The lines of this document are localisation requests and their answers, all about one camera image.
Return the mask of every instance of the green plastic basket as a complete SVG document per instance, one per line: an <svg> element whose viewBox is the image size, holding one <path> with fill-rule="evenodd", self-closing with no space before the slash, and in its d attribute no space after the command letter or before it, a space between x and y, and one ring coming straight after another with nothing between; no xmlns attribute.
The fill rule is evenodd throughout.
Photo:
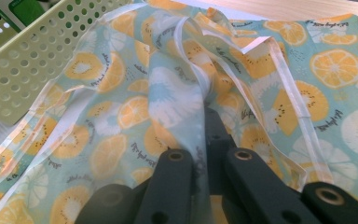
<svg viewBox="0 0 358 224"><path fill-rule="evenodd" d="M61 0L18 35L0 41L0 121L13 125L27 113L48 80L71 59L88 27L105 12L129 2Z"/></svg>

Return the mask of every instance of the lemon slice print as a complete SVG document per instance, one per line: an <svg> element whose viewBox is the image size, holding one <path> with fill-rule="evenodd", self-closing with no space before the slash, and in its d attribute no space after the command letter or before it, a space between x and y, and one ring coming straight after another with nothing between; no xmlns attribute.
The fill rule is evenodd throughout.
<svg viewBox="0 0 358 224"><path fill-rule="evenodd" d="M130 84L127 90L147 94L149 92L149 81L146 78L137 79Z"/></svg>
<svg viewBox="0 0 358 224"><path fill-rule="evenodd" d="M98 85L98 92L111 91L119 86L125 77L125 65L116 52L110 52L112 64L106 71L103 80Z"/></svg>
<svg viewBox="0 0 358 224"><path fill-rule="evenodd" d="M153 174L153 169L149 167L142 167L134 170L131 173L131 177L135 180L135 182L139 185L142 184Z"/></svg>
<svg viewBox="0 0 358 224"><path fill-rule="evenodd" d="M83 150L89 137L87 127L75 125L71 133L55 148L52 154L60 159L73 158Z"/></svg>
<svg viewBox="0 0 358 224"><path fill-rule="evenodd" d="M295 21L266 21L264 27L278 32L286 43L300 46L307 40L304 27Z"/></svg>
<svg viewBox="0 0 358 224"><path fill-rule="evenodd" d="M51 207L50 223L75 223L80 210L90 198L90 191L76 186L62 192Z"/></svg>
<svg viewBox="0 0 358 224"><path fill-rule="evenodd" d="M105 138L92 152L89 166L97 179L106 179L115 173L118 162L127 149L127 136L113 135Z"/></svg>
<svg viewBox="0 0 358 224"><path fill-rule="evenodd" d="M330 49L313 55L310 70L331 89L358 82L358 58L344 49Z"/></svg>
<svg viewBox="0 0 358 224"><path fill-rule="evenodd" d="M64 73L73 79L94 79L103 71L103 64L93 53L79 52Z"/></svg>
<svg viewBox="0 0 358 224"><path fill-rule="evenodd" d="M0 224L34 224L22 194L12 196L0 212Z"/></svg>
<svg viewBox="0 0 358 224"><path fill-rule="evenodd" d="M322 41L326 44L331 45L351 45L356 43L357 36L356 35L324 35L322 36Z"/></svg>
<svg viewBox="0 0 358 224"><path fill-rule="evenodd" d="M110 23L111 27L123 34L133 37L133 25L136 18L136 11L129 11L117 18L113 19Z"/></svg>
<svg viewBox="0 0 358 224"><path fill-rule="evenodd" d="M117 121L121 128L128 129L149 119L147 98L135 96L127 100L118 110Z"/></svg>

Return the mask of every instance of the kiwi slice print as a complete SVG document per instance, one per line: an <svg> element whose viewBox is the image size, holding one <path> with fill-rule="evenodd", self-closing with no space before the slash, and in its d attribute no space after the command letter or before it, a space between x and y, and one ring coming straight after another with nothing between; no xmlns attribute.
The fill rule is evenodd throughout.
<svg viewBox="0 0 358 224"><path fill-rule="evenodd" d="M73 79L94 79L103 71L103 64L93 53L79 52L69 63L65 74Z"/></svg>
<svg viewBox="0 0 358 224"><path fill-rule="evenodd" d="M280 46L284 59L288 63L284 44L282 42L278 42L278 45ZM230 48L229 52L241 62L249 76L252 78L265 77L277 70L275 63L272 61L267 44L260 44L259 47L250 50L246 54L242 54L234 48Z"/></svg>
<svg viewBox="0 0 358 224"><path fill-rule="evenodd" d="M84 186L71 187L62 192L51 207L50 223L75 223L89 198L90 191Z"/></svg>
<svg viewBox="0 0 358 224"><path fill-rule="evenodd" d="M324 119L329 111L327 98L316 86L303 81L296 81L296 85L303 98L307 109L310 112L312 121ZM287 95L286 90L280 90L272 106L275 109L275 123L281 128L284 134L291 135L298 125L296 111Z"/></svg>
<svg viewBox="0 0 358 224"><path fill-rule="evenodd" d="M89 130L85 126L75 125L72 132L53 151L56 158L68 159L77 156L89 141Z"/></svg>

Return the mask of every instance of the plastic tote bag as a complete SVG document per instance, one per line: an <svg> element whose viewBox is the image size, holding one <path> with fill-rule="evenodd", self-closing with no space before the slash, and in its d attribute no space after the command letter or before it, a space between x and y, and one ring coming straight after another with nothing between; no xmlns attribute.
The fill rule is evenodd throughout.
<svg viewBox="0 0 358 224"><path fill-rule="evenodd" d="M139 185L168 148L204 164L193 223L223 223L205 105L288 186L334 182L358 198L358 18L229 21L161 1L97 20L0 146L0 223L74 223L94 191Z"/></svg>

